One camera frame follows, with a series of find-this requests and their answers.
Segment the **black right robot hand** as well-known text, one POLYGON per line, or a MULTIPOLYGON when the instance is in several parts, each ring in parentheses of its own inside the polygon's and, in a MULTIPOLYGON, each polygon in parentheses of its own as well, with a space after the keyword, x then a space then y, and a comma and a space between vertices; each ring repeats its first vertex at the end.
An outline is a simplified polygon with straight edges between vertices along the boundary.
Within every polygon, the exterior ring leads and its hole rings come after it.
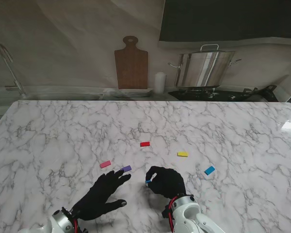
POLYGON ((159 166, 152 166, 145 176, 148 187, 155 194, 172 199, 178 195, 186 195, 184 179, 175 170, 159 166))

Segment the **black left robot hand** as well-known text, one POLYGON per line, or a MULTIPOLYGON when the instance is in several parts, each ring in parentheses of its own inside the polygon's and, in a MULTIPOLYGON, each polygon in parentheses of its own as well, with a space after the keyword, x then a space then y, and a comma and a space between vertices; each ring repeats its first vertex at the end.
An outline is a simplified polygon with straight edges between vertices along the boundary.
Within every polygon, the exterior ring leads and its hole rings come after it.
POLYGON ((112 170, 107 174, 102 174, 85 196, 72 207, 72 217, 89 221, 126 206, 127 202, 122 199, 114 202, 107 202, 107 200, 130 178, 131 175, 125 175, 122 170, 117 172, 112 170))

